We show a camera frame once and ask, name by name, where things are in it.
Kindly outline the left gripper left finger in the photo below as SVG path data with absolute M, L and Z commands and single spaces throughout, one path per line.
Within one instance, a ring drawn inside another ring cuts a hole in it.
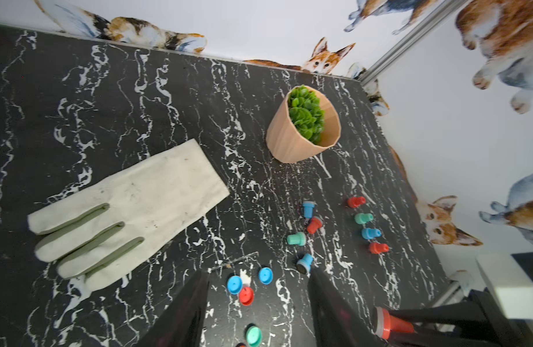
M 194 273 L 139 346 L 199 346 L 207 309 L 209 275 Z

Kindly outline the beige paper sheet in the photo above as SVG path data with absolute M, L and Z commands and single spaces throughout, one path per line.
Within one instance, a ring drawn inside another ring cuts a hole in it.
M 113 284 L 203 218 L 229 190 L 195 140 L 109 176 L 28 217 L 34 254 L 91 291 Z

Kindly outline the blue stamp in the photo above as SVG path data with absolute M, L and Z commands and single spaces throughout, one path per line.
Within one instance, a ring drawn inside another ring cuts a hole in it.
M 311 266 L 312 266 L 313 261 L 314 261 L 314 258 L 311 254 L 305 254 L 296 263 L 297 271 L 303 275 L 308 275 L 311 272 Z
M 313 218 L 316 203 L 313 201 L 304 200 L 302 206 L 303 206 L 304 218 L 305 219 Z

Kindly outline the potted green plant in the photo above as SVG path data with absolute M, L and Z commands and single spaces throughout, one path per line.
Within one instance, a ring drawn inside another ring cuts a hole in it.
M 319 91 L 301 85 L 285 97 L 266 132 L 266 144 L 282 163 L 297 163 L 335 146 L 341 136 L 340 118 Z

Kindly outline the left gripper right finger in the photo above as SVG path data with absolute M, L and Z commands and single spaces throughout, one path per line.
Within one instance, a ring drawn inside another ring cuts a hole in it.
M 318 268 L 310 272 L 308 296 L 318 346 L 384 345 Z

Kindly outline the blue stamp cap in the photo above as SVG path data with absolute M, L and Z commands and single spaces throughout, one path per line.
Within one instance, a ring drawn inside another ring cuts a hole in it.
M 381 237 L 382 232 L 378 228 L 364 228 L 361 235 L 365 240 L 372 240 Z

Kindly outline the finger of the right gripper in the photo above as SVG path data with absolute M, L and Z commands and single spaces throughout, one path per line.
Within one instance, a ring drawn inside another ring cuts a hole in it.
M 441 347 L 491 347 L 494 344 L 488 341 L 454 338 L 446 335 L 425 335 L 416 333 L 391 333 L 389 340 L 392 344 L 404 346 L 441 346 Z
M 389 314 L 408 322 L 468 325 L 486 323 L 484 311 L 474 302 L 460 302 L 424 309 L 390 310 Z

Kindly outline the green stamp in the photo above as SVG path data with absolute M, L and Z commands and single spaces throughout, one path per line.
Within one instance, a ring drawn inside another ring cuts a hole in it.
M 374 215 L 372 213 L 357 213 L 354 215 L 354 221 L 358 225 L 365 225 L 374 220 Z
M 287 236 L 288 245 L 304 246 L 307 243 L 307 236 L 304 232 L 298 232 Z

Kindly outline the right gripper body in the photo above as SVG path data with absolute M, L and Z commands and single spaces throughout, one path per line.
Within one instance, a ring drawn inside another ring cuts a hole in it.
M 533 332 L 524 320 L 508 319 L 487 291 L 471 290 L 468 299 L 477 304 L 485 316 L 473 329 L 473 336 L 501 346 L 533 346 Z

